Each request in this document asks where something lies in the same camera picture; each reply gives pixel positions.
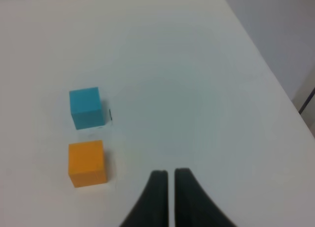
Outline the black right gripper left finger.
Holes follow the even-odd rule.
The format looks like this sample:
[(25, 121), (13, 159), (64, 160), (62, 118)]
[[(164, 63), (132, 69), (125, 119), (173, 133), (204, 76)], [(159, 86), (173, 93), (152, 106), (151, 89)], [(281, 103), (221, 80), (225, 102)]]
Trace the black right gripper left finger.
[(121, 226), (169, 226), (167, 171), (154, 170), (151, 172), (146, 187)]

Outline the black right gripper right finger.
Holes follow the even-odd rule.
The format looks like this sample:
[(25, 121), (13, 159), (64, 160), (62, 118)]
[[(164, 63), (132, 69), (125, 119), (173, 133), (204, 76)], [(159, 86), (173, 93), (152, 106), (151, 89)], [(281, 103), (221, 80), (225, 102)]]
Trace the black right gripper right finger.
[(175, 170), (175, 226), (234, 227), (235, 224), (215, 205), (189, 168)]

